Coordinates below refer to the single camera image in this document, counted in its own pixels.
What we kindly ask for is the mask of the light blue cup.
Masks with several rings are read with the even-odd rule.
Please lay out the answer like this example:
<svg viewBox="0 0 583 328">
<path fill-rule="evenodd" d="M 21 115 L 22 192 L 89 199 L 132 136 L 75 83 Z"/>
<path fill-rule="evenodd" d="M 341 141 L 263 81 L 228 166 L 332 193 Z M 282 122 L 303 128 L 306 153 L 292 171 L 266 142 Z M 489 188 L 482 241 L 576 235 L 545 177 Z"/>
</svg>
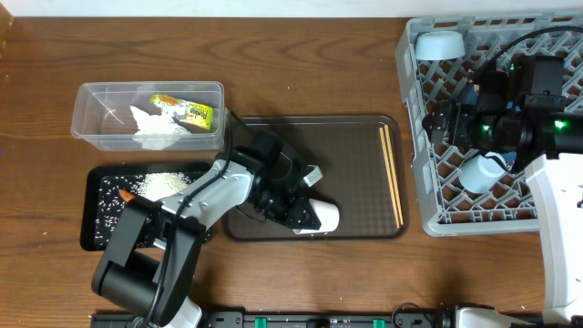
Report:
<svg viewBox="0 0 583 328">
<path fill-rule="evenodd" d="M 476 155 L 460 167 L 459 181 L 469 192 L 488 192 L 506 174 L 506 161 L 495 152 Z"/>
</svg>

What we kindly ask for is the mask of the orange carrot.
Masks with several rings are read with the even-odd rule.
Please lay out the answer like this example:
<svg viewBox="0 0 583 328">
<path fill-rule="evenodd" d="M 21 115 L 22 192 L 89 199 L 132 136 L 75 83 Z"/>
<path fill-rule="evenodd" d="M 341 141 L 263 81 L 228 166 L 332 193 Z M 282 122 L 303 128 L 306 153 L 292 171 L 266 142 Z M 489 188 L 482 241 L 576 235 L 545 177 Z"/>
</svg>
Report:
<svg viewBox="0 0 583 328">
<path fill-rule="evenodd" d="M 119 197 L 126 203 L 135 199 L 135 195 L 127 190 L 119 190 L 118 194 L 119 194 Z"/>
</svg>

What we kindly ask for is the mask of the white napkin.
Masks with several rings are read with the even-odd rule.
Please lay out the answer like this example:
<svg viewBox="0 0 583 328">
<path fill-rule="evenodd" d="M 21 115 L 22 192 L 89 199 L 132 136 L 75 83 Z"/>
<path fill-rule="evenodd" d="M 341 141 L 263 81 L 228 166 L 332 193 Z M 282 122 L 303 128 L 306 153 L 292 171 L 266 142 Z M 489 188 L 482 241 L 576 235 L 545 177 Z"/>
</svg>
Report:
<svg viewBox="0 0 583 328">
<path fill-rule="evenodd" d="M 172 116 L 150 115 L 148 112 L 131 106 L 138 131 L 132 139 L 145 150 L 163 150 L 175 144 L 181 136 L 190 132 L 176 123 Z"/>
</svg>

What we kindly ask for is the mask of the dark blue plate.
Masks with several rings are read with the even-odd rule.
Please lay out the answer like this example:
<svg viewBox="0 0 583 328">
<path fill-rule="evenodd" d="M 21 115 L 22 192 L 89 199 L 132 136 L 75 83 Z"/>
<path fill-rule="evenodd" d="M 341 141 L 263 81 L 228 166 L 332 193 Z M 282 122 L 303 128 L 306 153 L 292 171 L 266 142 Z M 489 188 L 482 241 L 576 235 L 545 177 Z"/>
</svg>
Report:
<svg viewBox="0 0 583 328">
<path fill-rule="evenodd" d="M 465 147 L 478 149 L 482 155 L 497 153 L 506 161 L 517 159 L 515 151 L 502 150 L 495 142 L 495 125 L 505 114 L 509 113 L 505 87 L 493 86 L 481 88 L 479 85 L 466 86 L 457 98 L 463 113 L 467 114 Z"/>
</svg>

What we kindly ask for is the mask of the white rice pile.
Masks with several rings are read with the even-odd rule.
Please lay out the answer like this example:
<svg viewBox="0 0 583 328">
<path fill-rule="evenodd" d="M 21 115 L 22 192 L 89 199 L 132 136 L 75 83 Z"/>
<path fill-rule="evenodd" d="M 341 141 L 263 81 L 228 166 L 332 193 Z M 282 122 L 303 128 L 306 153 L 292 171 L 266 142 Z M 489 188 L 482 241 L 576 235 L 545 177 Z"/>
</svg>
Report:
<svg viewBox="0 0 583 328">
<path fill-rule="evenodd" d="M 141 196 L 156 201 L 171 196 L 188 187 L 200 172 L 161 172 L 148 174 L 115 175 L 100 178 L 97 184 L 97 199 L 91 200 L 96 205 L 91 210 L 90 221 L 93 224 L 91 240 L 93 246 L 102 251 L 106 248 L 116 228 L 126 202 L 120 191 L 128 191 L 133 196 Z"/>
</svg>

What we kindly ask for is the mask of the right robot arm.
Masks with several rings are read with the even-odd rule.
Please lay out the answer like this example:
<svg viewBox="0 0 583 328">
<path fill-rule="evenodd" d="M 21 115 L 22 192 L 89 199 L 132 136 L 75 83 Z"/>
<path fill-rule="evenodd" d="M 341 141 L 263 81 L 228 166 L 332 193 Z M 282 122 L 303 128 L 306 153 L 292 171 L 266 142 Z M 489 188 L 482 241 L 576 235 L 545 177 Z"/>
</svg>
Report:
<svg viewBox="0 0 583 328">
<path fill-rule="evenodd" d="M 582 117 L 548 108 L 440 103 L 422 120 L 431 143 L 514 152 L 534 200 L 545 271 L 545 327 L 582 324 Z"/>
</svg>

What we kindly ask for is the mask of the yellow-green snack wrapper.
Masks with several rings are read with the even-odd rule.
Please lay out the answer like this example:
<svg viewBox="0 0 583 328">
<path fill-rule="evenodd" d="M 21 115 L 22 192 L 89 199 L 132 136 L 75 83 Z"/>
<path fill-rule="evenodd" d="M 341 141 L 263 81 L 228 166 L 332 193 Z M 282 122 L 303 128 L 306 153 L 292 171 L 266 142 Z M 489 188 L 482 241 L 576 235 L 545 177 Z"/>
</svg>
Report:
<svg viewBox="0 0 583 328">
<path fill-rule="evenodd" d="M 153 95 L 149 102 L 159 108 L 162 115 L 211 131 L 214 108 L 210 106 L 162 94 Z"/>
</svg>

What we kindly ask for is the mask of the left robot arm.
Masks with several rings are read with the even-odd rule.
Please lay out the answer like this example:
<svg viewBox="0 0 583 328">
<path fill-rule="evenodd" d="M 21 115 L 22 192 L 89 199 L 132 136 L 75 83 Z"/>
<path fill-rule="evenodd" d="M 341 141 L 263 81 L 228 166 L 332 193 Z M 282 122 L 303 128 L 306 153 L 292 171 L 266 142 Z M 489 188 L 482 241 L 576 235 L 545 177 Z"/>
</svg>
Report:
<svg viewBox="0 0 583 328">
<path fill-rule="evenodd" d="M 187 188 L 157 201 L 134 197 L 97 265 L 92 291 L 144 326 L 196 326 L 200 309 L 189 288 L 206 232 L 226 212 L 249 203 L 267 220 L 310 233 L 339 219 L 334 205 L 310 194 L 323 177 L 320 168 L 295 160 L 275 179 L 279 156 L 278 150 L 220 153 Z"/>
</svg>

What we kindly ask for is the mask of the white cup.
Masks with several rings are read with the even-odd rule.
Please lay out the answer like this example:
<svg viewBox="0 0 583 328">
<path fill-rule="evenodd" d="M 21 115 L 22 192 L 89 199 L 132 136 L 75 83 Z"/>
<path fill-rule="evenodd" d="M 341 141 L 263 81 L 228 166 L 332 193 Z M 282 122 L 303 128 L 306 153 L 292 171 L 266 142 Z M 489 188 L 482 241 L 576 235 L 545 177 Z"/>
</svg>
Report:
<svg viewBox="0 0 583 328">
<path fill-rule="evenodd" d="M 317 234 L 317 233 L 329 233 L 335 231 L 339 225 L 340 212 L 339 209 L 329 203 L 321 200 L 309 199 L 309 203 L 312 209 L 315 211 L 317 219 L 320 221 L 321 226 L 319 229 L 294 229 L 293 232 L 297 235 L 301 234 Z"/>
</svg>

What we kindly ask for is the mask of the light blue bowl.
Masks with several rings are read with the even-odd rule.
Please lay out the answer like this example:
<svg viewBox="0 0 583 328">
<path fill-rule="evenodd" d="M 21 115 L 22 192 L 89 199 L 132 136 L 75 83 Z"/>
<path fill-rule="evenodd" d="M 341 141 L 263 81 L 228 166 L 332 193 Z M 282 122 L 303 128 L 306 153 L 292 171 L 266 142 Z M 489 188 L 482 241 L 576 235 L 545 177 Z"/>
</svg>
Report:
<svg viewBox="0 0 583 328">
<path fill-rule="evenodd" d="M 466 54 L 461 33 L 436 31 L 420 35 L 415 43 L 417 60 L 436 61 L 463 57 Z"/>
</svg>

